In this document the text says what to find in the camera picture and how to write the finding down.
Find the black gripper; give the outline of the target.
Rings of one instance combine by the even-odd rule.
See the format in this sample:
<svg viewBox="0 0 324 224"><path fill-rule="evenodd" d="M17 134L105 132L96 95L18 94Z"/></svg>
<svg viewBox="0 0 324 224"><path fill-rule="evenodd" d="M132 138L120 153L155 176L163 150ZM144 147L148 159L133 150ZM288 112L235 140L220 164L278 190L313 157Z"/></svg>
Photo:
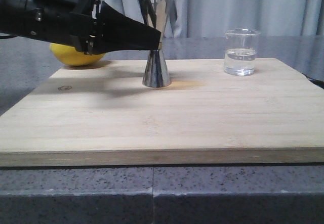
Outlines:
<svg viewBox="0 0 324 224"><path fill-rule="evenodd" d="M151 50L159 31L101 0L1 0L1 38L25 37L85 54Z"/></svg>

